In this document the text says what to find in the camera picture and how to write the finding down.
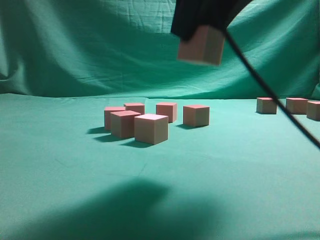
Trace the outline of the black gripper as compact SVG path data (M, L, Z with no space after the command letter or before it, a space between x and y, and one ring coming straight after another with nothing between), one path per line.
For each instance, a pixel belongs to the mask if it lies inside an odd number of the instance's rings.
M223 34L249 0L178 0L170 33L189 41L199 26L209 25Z

